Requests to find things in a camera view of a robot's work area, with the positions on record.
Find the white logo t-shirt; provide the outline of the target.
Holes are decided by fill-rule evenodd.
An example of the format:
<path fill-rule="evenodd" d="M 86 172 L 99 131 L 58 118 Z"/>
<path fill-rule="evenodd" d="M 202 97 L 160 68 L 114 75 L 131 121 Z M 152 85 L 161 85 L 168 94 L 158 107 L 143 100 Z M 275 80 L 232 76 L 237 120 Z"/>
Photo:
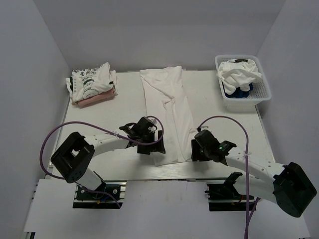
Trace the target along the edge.
<path fill-rule="evenodd" d="M 165 154 L 153 156 L 155 166 L 191 160 L 191 140 L 196 134 L 191 109 L 182 83 L 182 67 L 140 71 L 146 112 L 163 124 Z"/>

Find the white t-shirt with tag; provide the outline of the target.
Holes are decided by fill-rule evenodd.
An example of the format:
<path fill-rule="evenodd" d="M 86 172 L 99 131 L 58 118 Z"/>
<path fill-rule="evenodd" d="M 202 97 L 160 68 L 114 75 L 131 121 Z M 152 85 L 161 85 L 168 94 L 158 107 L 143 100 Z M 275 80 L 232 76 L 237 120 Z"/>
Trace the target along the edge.
<path fill-rule="evenodd" d="M 217 77 L 222 82 L 224 92 L 229 95 L 238 87 L 242 91 L 248 91 L 249 84 L 263 80 L 263 74 L 251 59 L 231 59 L 221 62 L 217 69 Z"/>

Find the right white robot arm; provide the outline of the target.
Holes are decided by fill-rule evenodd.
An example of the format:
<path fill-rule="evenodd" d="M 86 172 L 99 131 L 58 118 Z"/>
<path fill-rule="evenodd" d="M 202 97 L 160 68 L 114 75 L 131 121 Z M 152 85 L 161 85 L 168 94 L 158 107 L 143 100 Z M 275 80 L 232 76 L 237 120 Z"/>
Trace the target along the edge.
<path fill-rule="evenodd" d="M 219 142 L 208 130 L 197 133 L 191 141 L 193 161 L 214 161 L 235 168 L 223 183 L 208 184 L 212 200 L 238 199 L 249 194 L 273 202 L 288 215 L 299 218 L 317 190 L 296 163 L 288 165 L 258 159 L 230 141 Z"/>

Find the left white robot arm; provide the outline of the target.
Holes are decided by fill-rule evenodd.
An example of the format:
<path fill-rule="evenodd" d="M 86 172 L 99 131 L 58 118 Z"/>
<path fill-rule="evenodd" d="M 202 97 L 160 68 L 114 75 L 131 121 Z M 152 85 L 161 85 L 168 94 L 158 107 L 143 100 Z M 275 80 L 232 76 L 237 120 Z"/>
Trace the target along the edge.
<path fill-rule="evenodd" d="M 142 117 L 138 122 L 130 122 L 119 128 L 125 133 L 102 129 L 103 134 L 83 136 L 71 133 L 53 153 L 51 162 L 67 183 L 76 183 L 95 199 L 105 194 L 105 182 L 89 169 L 91 160 L 101 154 L 137 148 L 138 154 L 165 153 L 163 142 L 164 126 L 153 116 Z"/>

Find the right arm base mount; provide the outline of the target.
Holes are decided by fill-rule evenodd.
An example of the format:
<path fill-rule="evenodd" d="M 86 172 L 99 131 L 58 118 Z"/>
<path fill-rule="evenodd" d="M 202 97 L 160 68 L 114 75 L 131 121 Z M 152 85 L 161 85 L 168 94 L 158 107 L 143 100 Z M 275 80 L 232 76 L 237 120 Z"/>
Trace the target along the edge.
<path fill-rule="evenodd" d="M 210 212 L 246 211 L 246 193 L 239 193 L 234 187 L 242 176 L 241 172 L 233 172 L 223 182 L 207 182 L 205 194 Z"/>

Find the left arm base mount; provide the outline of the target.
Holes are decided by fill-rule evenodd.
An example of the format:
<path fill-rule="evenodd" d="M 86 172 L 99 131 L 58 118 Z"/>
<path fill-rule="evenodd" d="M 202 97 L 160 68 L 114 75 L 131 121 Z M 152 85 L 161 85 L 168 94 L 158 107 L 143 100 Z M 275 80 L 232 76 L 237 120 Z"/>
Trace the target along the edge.
<path fill-rule="evenodd" d="M 126 182 L 106 181 L 102 193 L 92 193 L 77 186 L 73 200 L 74 209 L 120 209 L 124 202 Z"/>

